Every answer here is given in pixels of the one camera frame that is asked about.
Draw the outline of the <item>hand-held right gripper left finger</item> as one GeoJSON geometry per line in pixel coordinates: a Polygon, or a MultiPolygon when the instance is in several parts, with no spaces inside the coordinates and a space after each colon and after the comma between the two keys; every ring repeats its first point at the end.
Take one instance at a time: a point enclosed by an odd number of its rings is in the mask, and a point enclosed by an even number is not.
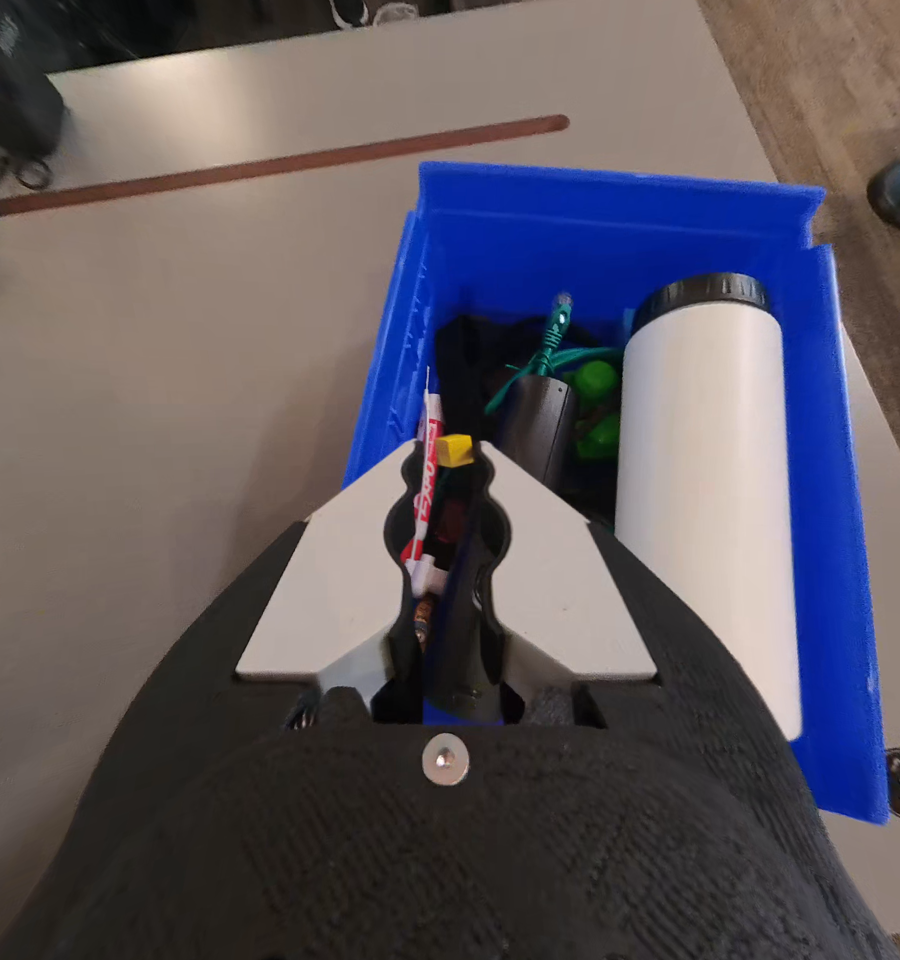
{"type": "Polygon", "coordinates": [[[311,514],[236,666],[250,682],[356,690],[370,708],[394,674],[387,636],[403,606],[405,569],[384,524],[407,490],[410,440],[311,514]]]}

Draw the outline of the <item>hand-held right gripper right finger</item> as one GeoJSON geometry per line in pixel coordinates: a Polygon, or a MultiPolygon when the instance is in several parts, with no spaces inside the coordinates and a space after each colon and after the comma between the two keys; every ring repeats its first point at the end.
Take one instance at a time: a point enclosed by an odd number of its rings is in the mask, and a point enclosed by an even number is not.
{"type": "Polygon", "coordinates": [[[504,724],[504,688],[644,682],[656,665],[590,523],[490,442],[465,552],[465,723],[504,724]]]}

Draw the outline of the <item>blue plastic bin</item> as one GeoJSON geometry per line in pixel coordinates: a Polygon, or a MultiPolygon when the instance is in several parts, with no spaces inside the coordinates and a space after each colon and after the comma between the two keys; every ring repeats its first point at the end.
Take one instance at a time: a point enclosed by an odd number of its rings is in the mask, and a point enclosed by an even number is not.
{"type": "Polygon", "coordinates": [[[701,274],[748,275],[782,329],[803,733],[794,754],[822,810],[889,817],[883,712],[833,248],[812,186],[422,162],[342,485],[415,436],[437,330],[515,322],[568,293],[621,345],[627,313],[701,274]]]}

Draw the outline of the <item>bright green plastic piece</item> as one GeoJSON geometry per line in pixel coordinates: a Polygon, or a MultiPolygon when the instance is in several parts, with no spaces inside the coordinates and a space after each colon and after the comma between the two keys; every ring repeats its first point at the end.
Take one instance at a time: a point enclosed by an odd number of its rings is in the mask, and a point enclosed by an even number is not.
{"type": "Polygon", "coordinates": [[[615,462],[619,456],[620,434],[618,412],[578,420],[574,433],[576,460],[587,464],[615,462]]]}
{"type": "Polygon", "coordinates": [[[587,413],[612,401],[621,377],[611,363],[592,359],[568,374],[567,382],[576,393],[578,409],[587,413]]]}

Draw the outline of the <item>white bottle with black cap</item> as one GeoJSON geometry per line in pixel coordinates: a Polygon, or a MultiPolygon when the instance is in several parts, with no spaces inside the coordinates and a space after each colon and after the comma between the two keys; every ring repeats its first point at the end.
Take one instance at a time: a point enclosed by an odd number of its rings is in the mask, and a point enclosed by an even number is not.
{"type": "Polygon", "coordinates": [[[615,534],[709,627],[783,736],[802,733],[782,332],[731,271],[638,308],[624,348],[615,534]]]}

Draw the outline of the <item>black cylinder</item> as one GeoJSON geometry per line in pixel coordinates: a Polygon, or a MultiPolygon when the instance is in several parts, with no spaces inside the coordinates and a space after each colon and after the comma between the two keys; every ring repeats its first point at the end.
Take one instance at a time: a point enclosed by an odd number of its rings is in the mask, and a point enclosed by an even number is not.
{"type": "Polygon", "coordinates": [[[526,374],[508,387],[494,444],[535,480],[556,492],[573,438],[578,397],[561,379],[526,374]]]}

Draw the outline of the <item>red and white marker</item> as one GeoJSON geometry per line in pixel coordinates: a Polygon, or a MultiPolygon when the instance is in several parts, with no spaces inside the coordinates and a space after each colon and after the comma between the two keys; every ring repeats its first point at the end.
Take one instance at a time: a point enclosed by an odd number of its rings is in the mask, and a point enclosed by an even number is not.
{"type": "Polygon", "coordinates": [[[411,594],[422,598],[429,591],[429,579],[433,560],[425,550],[427,534],[432,519],[436,481],[439,472],[436,442],[443,431],[443,416],[440,397],[430,390],[431,368],[427,367],[424,383],[422,413],[422,473],[419,491],[413,502],[413,536],[405,550],[405,567],[410,576],[411,594]]]}

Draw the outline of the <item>black backpack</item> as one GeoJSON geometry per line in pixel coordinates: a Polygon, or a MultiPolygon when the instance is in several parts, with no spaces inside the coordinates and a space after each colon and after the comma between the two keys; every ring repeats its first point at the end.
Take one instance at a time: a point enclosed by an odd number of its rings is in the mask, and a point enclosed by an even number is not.
{"type": "Polygon", "coordinates": [[[0,1],[0,181],[11,174],[29,191],[52,182],[66,108],[46,66],[60,53],[29,2],[0,1]]]}

